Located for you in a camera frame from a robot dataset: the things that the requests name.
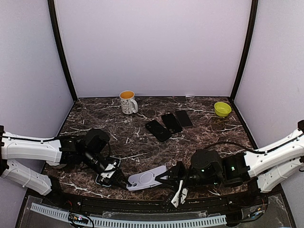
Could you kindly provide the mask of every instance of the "black smartphone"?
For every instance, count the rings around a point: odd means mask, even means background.
[[[172,136],[171,133],[156,120],[146,123],[145,126],[160,142],[164,142]]]
[[[193,123],[191,122],[191,120],[185,110],[176,111],[175,115],[176,115],[181,127],[192,127],[193,126]]]
[[[182,131],[182,128],[172,113],[161,116],[163,123],[171,134],[175,134]]]

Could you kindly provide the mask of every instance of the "white arm casing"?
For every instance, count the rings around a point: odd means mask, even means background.
[[[295,130],[289,136],[270,144],[266,147],[260,148],[256,151],[267,151],[272,148],[275,148],[283,143],[298,137],[303,132]],[[285,163],[294,158],[300,158],[304,156],[304,136],[298,137],[293,142],[290,142],[272,152],[266,154],[255,154],[252,152],[246,152],[244,156],[247,166],[250,166],[248,174],[250,177],[255,177],[263,171],[270,169],[281,163]]]
[[[2,159],[15,159],[15,158],[24,158],[24,159],[35,159],[35,160],[44,160],[49,162],[58,163],[61,158],[61,147],[60,140],[53,140],[50,142],[42,142],[47,140],[45,138],[33,138],[19,136],[6,132],[3,136],[7,137],[18,137],[39,140],[40,142],[31,142],[25,140],[17,140],[11,138],[2,138],[4,146],[2,146]]]
[[[300,162],[300,158],[288,160],[283,164],[273,167],[268,172],[259,175],[257,185],[262,193],[270,192],[276,185],[302,167],[304,167],[304,163]]]
[[[9,169],[4,170],[2,178],[10,179],[44,196],[52,191],[51,180],[48,176],[39,174],[14,159],[7,160],[7,165]]]

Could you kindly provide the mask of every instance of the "white wall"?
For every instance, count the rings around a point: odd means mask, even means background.
[[[57,0],[79,97],[229,96],[251,0]]]
[[[259,147],[304,119],[304,1],[259,1],[236,104]],[[283,183],[297,227],[304,227],[304,176]]]
[[[0,125],[55,136],[72,106],[46,0],[0,1]],[[22,161],[36,171],[42,162]],[[25,189],[0,180],[0,227],[15,227]]]

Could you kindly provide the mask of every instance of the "dark marble surface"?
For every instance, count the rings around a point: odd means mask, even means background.
[[[186,167],[196,149],[218,141],[233,141],[250,147],[249,139],[234,111],[221,118],[214,113],[214,104],[228,102],[220,97],[137,97],[139,112],[125,115],[121,111],[119,98],[79,99],[67,118],[61,135],[84,134],[91,128],[103,129],[111,137],[112,155],[121,158],[121,169],[128,177],[160,165],[171,168],[177,161],[183,161]],[[150,134],[145,124],[156,119],[162,124],[161,115],[186,110],[193,122],[192,128],[174,134],[166,142],[159,142]],[[234,145],[214,147],[221,157],[242,150]],[[81,166],[66,166],[56,170],[46,165],[46,175],[60,180],[63,191],[93,197],[125,200],[162,200],[169,189],[162,186],[152,189],[129,192],[119,188],[105,188],[95,183],[96,174]],[[236,188],[223,186],[203,186],[192,188],[190,198],[226,195],[246,191],[244,184]]]

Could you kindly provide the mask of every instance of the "wire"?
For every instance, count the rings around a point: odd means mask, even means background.
[[[3,135],[2,137],[3,138],[10,138],[10,139],[14,139],[14,140],[23,140],[23,141],[29,141],[29,142],[43,142],[43,143],[46,143],[46,142],[51,142],[51,141],[55,141],[55,140],[58,140],[58,139],[64,139],[64,138],[82,138],[84,135],[62,135],[62,136],[57,136],[57,137],[54,137],[54,138],[51,138],[51,139],[46,139],[46,140],[38,140],[38,139],[27,139],[27,138],[19,138],[19,137],[10,137],[10,136],[6,136],[6,135]]]
[[[55,203],[53,203],[49,198],[45,197],[45,199],[47,199],[53,206],[59,208],[58,205],[56,205]],[[73,204],[72,204],[71,201],[68,200],[68,201],[66,201],[66,203],[70,204],[71,207],[72,207],[72,209],[73,209]],[[68,210],[71,214],[72,214],[72,213],[75,213],[75,214],[81,215],[81,216],[83,216],[83,217],[86,217],[86,218],[89,219],[90,222],[92,223],[92,228],[95,228],[95,225],[94,225],[93,220],[92,220],[88,215],[84,215],[83,213],[74,211],[74,210],[72,210],[72,209]]]
[[[291,140],[289,140],[289,141],[287,141],[287,142],[285,142],[281,145],[278,145],[278,146],[270,149],[268,152],[275,151],[276,149],[279,149],[280,147],[285,146],[286,144],[289,144],[289,143],[293,142],[294,140],[298,140],[298,138],[302,137],[303,135],[304,135],[304,133],[300,134],[299,136],[297,136],[297,137],[295,137],[295,138],[293,138],[293,139],[291,139]]]
[[[249,214],[249,217],[248,217],[248,218],[243,218],[243,219],[238,220],[238,221],[229,221],[229,220],[227,220],[227,222],[228,222],[228,223],[246,223],[246,222],[253,222],[253,221],[258,220],[259,218],[261,218],[261,217],[265,214],[265,212],[266,212],[266,210],[267,210],[267,208],[268,208],[268,203],[265,204],[264,199],[262,199],[262,202],[263,202],[262,207],[259,208],[258,211]],[[262,209],[263,207],[265,207],[264,211],[263,211],[262,213],[260,213],[259,216],[258,216],[257,218],[252,219],[252,220],[247,220],[247,219],[250,219],[250,218],[255,217],[254,214],[256,214],[256,213],[258,213],[259,211],[261,211],[261,209]]]
[[[240,207],[240,208],[248,208],[248,207],[251,207],[251,206],[242,206],[242,205],[239,205],[239,204],[237,204],[237,203],[230,203],[229,205],[231,205],[231,204],[236,205],[236,206],[238,206],[238,207]]]
[[[265,153],[265,151],[254,151],[254,150],[252,150],[250,148],[247,148],[247,147],[245,147],[245,146],[243,146],[243,145],[241,145],[239,143],[236,143],[236,142],[224,142],[224,141],[220,141],[220,142],[216,142],[214,144],[210,144],[210,145],[204,147],[203,149],[206,150],[206,149],[208,149],[210,147],[213,147],[213,146],[216,146],[216,145],[219,145],[219,144],[231,144],[231,145],[235,145],[235,146],[238,146],[240,148],[243,148],[244,150],[247,150],[247,151],[252,152],[252,153],[257,153],[257,154],[264,154]]]
[[[73,212],[73,213],[70,212],[70,214],[71,214],[72,216],[74,216],[74,215],[76,215],[76,216],[81,215],[82,217],[87,218],[87,219],[90,220],[90,222],[92,223],[92,228],[95,227],[93,220],[92,220],[89,216],[83,215],[83,214],[78,213],[78,212]],[[71,222],[71,223],[73,224],[73,227],[75,227],[75,228],[87,227],[87,225],[88,225],[88,224],[86,224],[85,226],[77,225],[77,224],[75,224],[75,222],[74,222],[73,220],[71,220],[71,221],[69,220],[69,222]]]

